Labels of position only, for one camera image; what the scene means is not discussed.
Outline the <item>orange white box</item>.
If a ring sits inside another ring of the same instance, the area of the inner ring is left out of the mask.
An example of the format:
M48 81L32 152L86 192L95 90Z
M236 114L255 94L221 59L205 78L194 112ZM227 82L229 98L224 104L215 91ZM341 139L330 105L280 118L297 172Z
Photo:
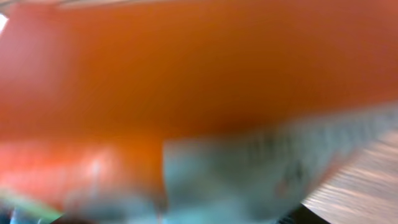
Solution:
M397 127L396 1L11 1L1 205L282 216Z

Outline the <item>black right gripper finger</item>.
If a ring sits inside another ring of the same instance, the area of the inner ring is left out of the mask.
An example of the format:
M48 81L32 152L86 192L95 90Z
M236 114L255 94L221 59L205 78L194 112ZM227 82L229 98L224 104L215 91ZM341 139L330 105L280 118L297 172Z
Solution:
M301 204L288 215L278 219L276 224L330 224L330 222L312 212L304 204Z

